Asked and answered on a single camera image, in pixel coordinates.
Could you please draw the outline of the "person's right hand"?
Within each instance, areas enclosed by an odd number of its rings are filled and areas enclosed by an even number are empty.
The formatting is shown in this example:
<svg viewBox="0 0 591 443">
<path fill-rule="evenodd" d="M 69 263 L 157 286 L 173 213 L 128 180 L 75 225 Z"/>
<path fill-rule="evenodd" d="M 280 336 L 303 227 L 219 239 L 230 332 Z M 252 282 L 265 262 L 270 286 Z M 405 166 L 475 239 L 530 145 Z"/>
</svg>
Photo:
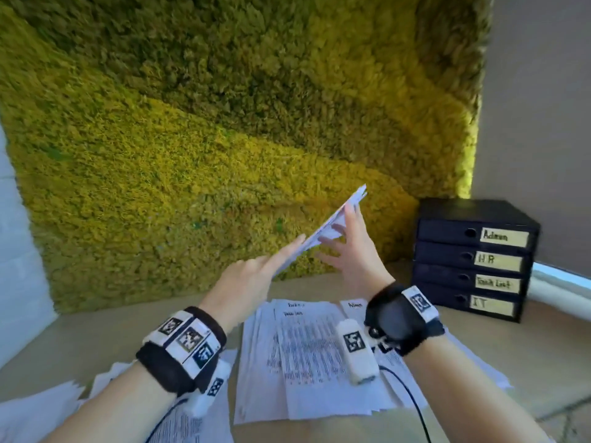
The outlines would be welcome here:
<svg viewBox="0 0 591 443">
<path fill-rule="evenodd" d="M 321 245 L 329 248 L 332 253 L 317 252 L 316 257 L 341 272 L 351 296 L 370 300 L 393 284 L 395 278 L 382 262 L 366 230 L 360 208 L 345 204 L 344 219 L 345 225 L 333 225 L 333 229 L 338 231 L 344 240 L 320 237 Z"/>
</svg>

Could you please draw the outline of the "person's left hand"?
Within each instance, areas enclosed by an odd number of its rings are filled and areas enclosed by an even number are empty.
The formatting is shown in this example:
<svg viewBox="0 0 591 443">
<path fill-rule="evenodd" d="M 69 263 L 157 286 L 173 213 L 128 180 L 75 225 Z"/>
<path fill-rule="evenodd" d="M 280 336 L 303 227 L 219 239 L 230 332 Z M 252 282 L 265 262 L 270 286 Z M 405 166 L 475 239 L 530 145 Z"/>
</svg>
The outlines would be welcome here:
<svg viewBox="0 0 591 443">
<path fill-rule="evenodd" d="M 277 271 L 289 261 L 306 239 L 300 234 L 277 253 L 229 265 L 200 301 L 199 308 L 216 320 L 226 335 L 243 323 L 266 301 Z"/>
</svg>

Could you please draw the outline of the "thin bundle of white papers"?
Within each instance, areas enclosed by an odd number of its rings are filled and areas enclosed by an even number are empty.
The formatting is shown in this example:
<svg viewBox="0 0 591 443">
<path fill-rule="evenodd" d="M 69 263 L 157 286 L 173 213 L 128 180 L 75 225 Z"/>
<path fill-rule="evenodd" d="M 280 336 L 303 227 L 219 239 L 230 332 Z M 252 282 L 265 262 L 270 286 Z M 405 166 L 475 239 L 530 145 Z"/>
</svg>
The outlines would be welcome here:
<svg viewBox="0 0 591 443">
<path fill-rule="evenodd" d="M 321 244 L 320 238 L 335 239 L 341 237 L 342 233 L 334 229 L 334 225 L 345 226 L 344 210 L 346 205 L 356 207 L 367 195 L 367 186 L 360 186 L 314 233 L 297 248 L 275 272 L 274 277 L 285 271 L 304 252 Z"/>
</svg>

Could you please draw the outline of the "person's left forearm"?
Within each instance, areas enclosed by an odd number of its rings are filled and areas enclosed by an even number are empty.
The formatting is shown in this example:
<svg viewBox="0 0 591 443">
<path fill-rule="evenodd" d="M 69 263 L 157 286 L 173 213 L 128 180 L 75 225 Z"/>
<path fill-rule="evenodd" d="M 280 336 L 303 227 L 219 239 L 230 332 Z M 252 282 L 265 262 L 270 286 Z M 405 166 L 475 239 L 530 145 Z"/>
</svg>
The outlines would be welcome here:
<svg viewBox="0 0 591 443">
<path fill-rule="evenodd" d="M 40 443 L 145 443 L 176 398 L 136 362 Z"/>
</svg>

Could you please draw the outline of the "person's right forearm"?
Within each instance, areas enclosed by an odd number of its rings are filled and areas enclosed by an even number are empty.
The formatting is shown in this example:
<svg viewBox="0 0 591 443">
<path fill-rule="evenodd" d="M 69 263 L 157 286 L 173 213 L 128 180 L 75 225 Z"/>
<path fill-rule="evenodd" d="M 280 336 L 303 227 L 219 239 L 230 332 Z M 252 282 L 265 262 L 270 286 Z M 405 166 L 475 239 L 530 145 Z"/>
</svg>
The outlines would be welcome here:
<svg viewBox="0 0 591 443">
<path fill-rule="evenodd" d="M 447 335 L 404 360 L 450 443 L 555 443 Z"/>
</svg>

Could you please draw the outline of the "black cabinet drawer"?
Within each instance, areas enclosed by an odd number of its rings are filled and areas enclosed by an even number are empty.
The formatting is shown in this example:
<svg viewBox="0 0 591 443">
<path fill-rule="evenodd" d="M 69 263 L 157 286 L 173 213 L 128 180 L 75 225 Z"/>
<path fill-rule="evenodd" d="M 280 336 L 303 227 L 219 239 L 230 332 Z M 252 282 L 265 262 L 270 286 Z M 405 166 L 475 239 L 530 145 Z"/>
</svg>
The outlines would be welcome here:
<svg viewBox="0 0 591 443">
<path fill-rule="evenodd" d="M 512 247 L 507 245 L 492 245 L 479 241 L 483 227 L 495 229 L 528 231 L 529 241 L 526 248 Z M 537 242 L 539 229 L 503 223 L 481 223 L 476 221 L 451 221 L 424 219 L 418 222 L 416 239 L 434 243 L 445 243 L 451 245 L 492 245 L 494 247 L 510 247 L 515 249 L 531 249 Z"/>
<path fill-rule="evenodd" d="M 444 306 L 457 311 L 466 313 L 474 313 L 483 315 L 485 317 L 495 318 L 498 320 L 505 320 L 509 322 L 521 322 L 522 311 L 524 308 L 525 298 L 519 295 L 510 295 L 499 292 L 489 292 L 484 290 L 459 290 L 448 286 L 437 285 L 433 283 L 419 282 L 417 287 L 427 297 L 427 299 L 434 305 Z M 496 299 L 513 302 L 515 305 L 513 317 L 506 317 L 493 313 L 485 313 L 470 309 L 469 302 L 471 295 L 478 295 L 483 297 L 492 297 Z"/>
<path fill-rule="evenodd" d="M 493 270 L 489 268 L 483 268 L 480 266 L 475 266 L 473 261 L 475 257 L 475 253 L 478 251 L 483 252 L 492 252 L 492 253 L 501 253 L 500 250 L 481 250 L 476 247 L 468 247 L 462 245 L 448 245 L 448 244 L 441 244 L 441 243 L 431 243 L 431 242 L 424 242 L 418 241 L 414 247 L 414 260 L 420 263 L 427 263 L 431 265 L 441 265 L 441 266 L 449 266 L 453 268 L 466 268 L 466 269 L 486 269 L 491 270 L 493 272 L 506 272 L 503 270 Z M 532 267 L 534 260 L 530 255 L 517 255 L 517 254 L 508 254 L 513 256 L 521 256 L 523 257 L 522 268 L 521 272 L 519 273 L 528 273 Z"/>
<path fill-rule="evenodd" d="M 442 286 L 448 286 L 452 288 L 468 290 L 478 289 L 475 287 L 475 275 L 476 274 L 493 275 L 500 277 L 511 277 L 521 279 L 521 291 L 518 295 L 525 295 L 529 287 L 529 277 L 524 275 L 511 275 L 504 273 L 493 273 L 490 270 L 484 269 L 466 269 L 466 268 L 452 268 L 448 266 L 440 265 L 428 265 L 425 263 L 416 263 L 413 267 L 412 278 L 414 283 L 425 282 L 433 283 Z"/>
</svg>

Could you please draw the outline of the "black right wristband with markers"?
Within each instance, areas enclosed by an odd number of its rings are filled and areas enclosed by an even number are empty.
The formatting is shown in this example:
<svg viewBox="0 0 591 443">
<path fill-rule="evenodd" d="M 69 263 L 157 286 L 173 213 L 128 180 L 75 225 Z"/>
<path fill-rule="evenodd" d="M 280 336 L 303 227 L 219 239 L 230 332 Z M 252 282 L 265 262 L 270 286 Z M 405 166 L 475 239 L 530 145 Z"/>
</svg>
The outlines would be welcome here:
<svg viewBox="0 0 591 443">
<path fill-rule="evenodd" d="M 432 337 L 446 334 L 437 308 L 416 286 L 394 282 L 367 304 L 364 326 L 369 336 L 387 350 L 407 357 Z"/>
</svg>

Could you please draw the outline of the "black wristband with markers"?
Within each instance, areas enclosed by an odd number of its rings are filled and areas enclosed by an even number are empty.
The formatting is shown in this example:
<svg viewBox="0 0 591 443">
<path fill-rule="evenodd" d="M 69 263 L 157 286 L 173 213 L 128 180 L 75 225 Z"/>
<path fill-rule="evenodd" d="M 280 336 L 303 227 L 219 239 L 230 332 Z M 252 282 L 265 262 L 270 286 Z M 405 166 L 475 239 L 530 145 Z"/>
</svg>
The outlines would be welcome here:
<svg viewBox="0 0 591 443">
<path fill-rule="evenodd" d="M 394 282 L 367 304 L 364 326 L 369 336 L 387 350 L 407 357 L 432 337 L 446 334 L 437 308 L 416 286 Z"/>
<path fill-rule="evenodd" d="M 195 391 L 205 394 L 226 342 L 217 320 L 188 306 L 144 338 L 136 359 L 165 391 L 177 397 Z"/>
</svg>

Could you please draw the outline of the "black desktop drawer cabinet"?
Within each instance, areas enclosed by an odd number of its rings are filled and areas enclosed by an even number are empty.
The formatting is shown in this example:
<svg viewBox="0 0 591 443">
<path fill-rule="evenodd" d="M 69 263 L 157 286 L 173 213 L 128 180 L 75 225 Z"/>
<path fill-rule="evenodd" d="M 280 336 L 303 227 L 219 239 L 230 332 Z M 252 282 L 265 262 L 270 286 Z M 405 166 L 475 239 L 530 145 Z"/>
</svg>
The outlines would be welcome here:
<svg viewBox="0 0 591 443">
<path fill-rule="evenodd" d="M 481 223 L 503 223 L 503 224 L 514 224 L 527 226 L 539 229 L 539 236 L 536 244 L 529 250 L 515 249 L 510 247 L 494 247 L 492 245 L 476 245 L 468 247 L 476 247 L 481 250 L 500 250 L 501 253 L 505 254 L 517 254 L 517 255 L 530 255 L 535 260 L 536 250 L 538 246 L 538 239 L 540 237 L 541 226 L 534 219 L 514 207 L 507 201 L 504 200 L 465 200 L 465 199 L 439 199 L 439 198 L 426 198 L 421 200 L 418 210 L 418 222 L 424 219 L 435 219 L 435 220 L 451 220 L 451 221 L 463 221 L 463 222 L 481 222 Z M 416 263 L 413 255 L 413 267 Z M 493 273 L 504 273 L 511 275 L 524 275 L 531 278 L 532 269 L 528 273 L 507 273 L 507 272 L 493 272 Z M 525 295 L 519 295 L 525 298 L 524 305 L 527 298 Z"/>
</svg>

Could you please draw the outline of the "pile of printed paper sheets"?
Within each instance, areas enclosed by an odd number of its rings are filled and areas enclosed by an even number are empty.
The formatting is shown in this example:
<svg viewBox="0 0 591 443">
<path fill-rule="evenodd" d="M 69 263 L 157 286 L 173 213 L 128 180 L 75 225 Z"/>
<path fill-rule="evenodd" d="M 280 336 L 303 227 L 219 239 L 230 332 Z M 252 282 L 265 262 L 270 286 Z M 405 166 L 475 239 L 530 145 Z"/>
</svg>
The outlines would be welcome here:
<svg viewBox="0 0 591 443">
<path fill-rule="evenodd" d="M 235 349 L 225 350 L 220 359 L 233 368 L 237 353 Z M 182 396 L 150 433 L 146 443 L 235 443 L 227 384 L 201 419 L 183 412 L 191 393 Z M 79 399 L 82 392 L 83 387 L 68 381 L 32 396 L 0 403 L 0 443 L 40 443 L 82 407 L 86 402 Z"/>
<path fill-rule="evenodd" d="M 335 328 L 345 319 L 362 324 L 366 305 L 364 299 L 263 303 L 243 325 L 233 423 L 425 409 L 428 402 L 402 357 L 386 345 L 371 349 L 396 376 L 351 383 Z"/>
</svg>

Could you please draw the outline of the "cream paper drawer label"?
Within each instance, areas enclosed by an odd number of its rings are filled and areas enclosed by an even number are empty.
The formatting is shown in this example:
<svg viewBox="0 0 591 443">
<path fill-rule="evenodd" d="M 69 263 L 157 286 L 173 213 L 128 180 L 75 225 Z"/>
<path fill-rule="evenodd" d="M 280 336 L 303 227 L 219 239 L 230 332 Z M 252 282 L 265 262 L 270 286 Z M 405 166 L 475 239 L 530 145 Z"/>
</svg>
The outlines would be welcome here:
<svg viewBox="0 0 591 443">
<path fill-rule="evenodd" d="M 493 313 L 506 317 L 513 317 L 515 309 L 513 302 L 478 295 L 470 296 L 469 307 L 475 311 Z"/>
<path fill-rule="evenodd" d="M 475 275 L 475 287 L 518 295 L 521 291 L 521 279 L 485 274 Z"/>
<path fill-rule="evenodd" d="M 478 251 L 475 253 L 474 265 L 506 272 L 521 272 L 523 257 L 508 254 Z"/>
<path fill-rule="evenodd" d="M 526 248 L 529 241 L 529 232 L 483 227 L 479 241 L 492 245 Z"/>
</svg>

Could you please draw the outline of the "white window sill ledge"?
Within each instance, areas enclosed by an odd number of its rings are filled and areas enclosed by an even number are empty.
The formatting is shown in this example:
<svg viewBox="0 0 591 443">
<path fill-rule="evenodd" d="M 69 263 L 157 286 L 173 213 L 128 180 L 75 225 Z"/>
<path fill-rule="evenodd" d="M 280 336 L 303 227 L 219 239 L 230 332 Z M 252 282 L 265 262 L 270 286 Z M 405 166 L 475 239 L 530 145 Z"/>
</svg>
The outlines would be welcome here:
<svg viewBox="0 0 591 443">
<path fill-rule="evenodd" d="M 528 297 L 591 321 L 591 277 L 534 263 Z"/>
</svg>

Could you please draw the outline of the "black left wristband with markers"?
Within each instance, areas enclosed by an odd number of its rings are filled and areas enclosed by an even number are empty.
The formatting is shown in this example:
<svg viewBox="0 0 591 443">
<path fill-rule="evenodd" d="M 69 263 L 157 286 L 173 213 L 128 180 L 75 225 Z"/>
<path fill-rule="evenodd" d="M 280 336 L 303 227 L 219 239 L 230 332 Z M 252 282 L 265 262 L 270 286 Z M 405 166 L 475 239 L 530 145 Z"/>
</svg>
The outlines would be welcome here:
<svg viewBox="0 0 591 443">
<path fill-rule="evenodd" d="M 177 397 L 195 391 L 205 394 L 226 342 L 217 320 L 188 306 L 144 338 L 136 359 L 165 391 Z"/>
</svg>

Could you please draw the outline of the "yellow green moss wall panel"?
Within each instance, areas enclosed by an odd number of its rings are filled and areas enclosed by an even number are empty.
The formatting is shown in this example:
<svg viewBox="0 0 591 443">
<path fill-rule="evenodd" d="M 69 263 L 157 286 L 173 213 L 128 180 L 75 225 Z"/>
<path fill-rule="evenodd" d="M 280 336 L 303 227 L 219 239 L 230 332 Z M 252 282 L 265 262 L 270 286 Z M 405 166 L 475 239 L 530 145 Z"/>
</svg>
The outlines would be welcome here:
<svg viewBox="0 0 591 443">
<path fill-rule="evenodd" d="M 493 0 L 0 0 L 0 121 L 58 313 L 207 290 L 366 184 L 380 256 L 468 197 Z"/>
</svg>

